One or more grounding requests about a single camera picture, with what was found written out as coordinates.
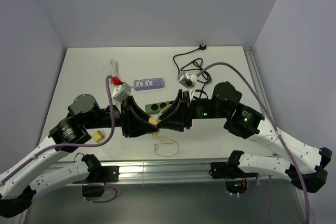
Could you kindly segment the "purple power strip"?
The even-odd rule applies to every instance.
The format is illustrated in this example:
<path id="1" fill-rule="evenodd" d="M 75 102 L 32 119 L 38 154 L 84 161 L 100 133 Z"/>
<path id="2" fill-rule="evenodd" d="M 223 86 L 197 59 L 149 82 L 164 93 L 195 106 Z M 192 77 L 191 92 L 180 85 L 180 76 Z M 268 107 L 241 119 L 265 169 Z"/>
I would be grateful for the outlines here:
<path id="1" fill-rule="evenodd" d="M 133 88 L 135 91 L 152 90 L 164 88 L 163 78 L 150 78 L 134 80 Z"/>

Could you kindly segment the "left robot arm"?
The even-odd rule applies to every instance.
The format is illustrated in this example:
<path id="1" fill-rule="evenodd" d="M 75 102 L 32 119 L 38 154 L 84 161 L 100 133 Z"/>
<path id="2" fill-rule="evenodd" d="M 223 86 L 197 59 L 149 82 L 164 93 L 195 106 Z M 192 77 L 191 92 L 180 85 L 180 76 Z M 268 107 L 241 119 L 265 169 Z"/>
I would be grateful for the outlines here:
<path id="1" fill-rule="evenodd" d="M 80 147 L 102 146 L 103 143 L 87 143 L 91 139 L 88 129 L 110 128 L 107 141 L 111 140 L 116 127 L 121 127 L 127 137 L 158 131 L 153 119 L 137 105 L 131 106 L 128 119 L 127 110 L 120 113 L 113 104 L 102 109 L 90 94 L 76 97 L 68 112 L 31 153 L 1 174 L 2 217 L 21 214 L 33 200 L 60 187 L 77 182 L 92 185 L 103 179 L 106 171 L 93 154 L 86 154 L 79 161 L 54 172 L 44 172 Z"/>

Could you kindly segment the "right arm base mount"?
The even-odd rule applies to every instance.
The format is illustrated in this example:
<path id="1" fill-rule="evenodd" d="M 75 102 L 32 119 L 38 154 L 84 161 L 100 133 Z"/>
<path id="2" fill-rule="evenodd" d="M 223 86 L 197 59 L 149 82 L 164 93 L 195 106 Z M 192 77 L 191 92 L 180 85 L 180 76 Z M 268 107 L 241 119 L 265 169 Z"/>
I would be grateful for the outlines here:
<path id="1" fill-rule="evenodd" d="M 212 179 L 223 179 L 225 189 L 231 196 L 247 193 L 258 181 L 257 173 L 243 172 L 237 166 L 228 165 L 228 162 L 212 162 L 210 167 L 209 175 Z"/>

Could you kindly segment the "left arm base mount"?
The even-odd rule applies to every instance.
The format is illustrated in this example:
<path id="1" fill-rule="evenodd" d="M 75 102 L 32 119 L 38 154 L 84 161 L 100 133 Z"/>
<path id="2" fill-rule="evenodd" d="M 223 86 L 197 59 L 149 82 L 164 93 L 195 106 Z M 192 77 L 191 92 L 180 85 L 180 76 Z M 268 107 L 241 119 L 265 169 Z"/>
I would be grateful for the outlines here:
<path id="1" fill-rule="evenodd" d="M 98 198 L 103 196 L 103 193 L 108 189 L 112 189 L 116 198 L 118 191 L 108 185 L 108 183 L 116 183 L 119 177 L 119 166 L 103 166 L 101 171 L 96 175 L 91 175 L 82 182 L 82 195 L 86 200 L 98 202 Z"/>

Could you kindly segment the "orange charger plug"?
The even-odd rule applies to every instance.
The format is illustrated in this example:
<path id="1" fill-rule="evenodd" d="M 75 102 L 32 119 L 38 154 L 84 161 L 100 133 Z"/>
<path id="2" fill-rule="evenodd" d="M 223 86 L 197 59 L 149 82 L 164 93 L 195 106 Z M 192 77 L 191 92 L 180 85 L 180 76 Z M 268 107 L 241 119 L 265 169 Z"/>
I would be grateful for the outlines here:
<path id="1" fill-rule="evenodd" d="M 152 132 L 151 134 L 157 136 L 159 134 L 159 132 L 160 132 L 160 129 L 157 127 L 157 124 L 159 123 L 159 120 L 156 120 L 153 117 L 149 117 L 148 123 L 151 124 L 152 126 L 156 127 L 156 130 L 154 132 Z"/>

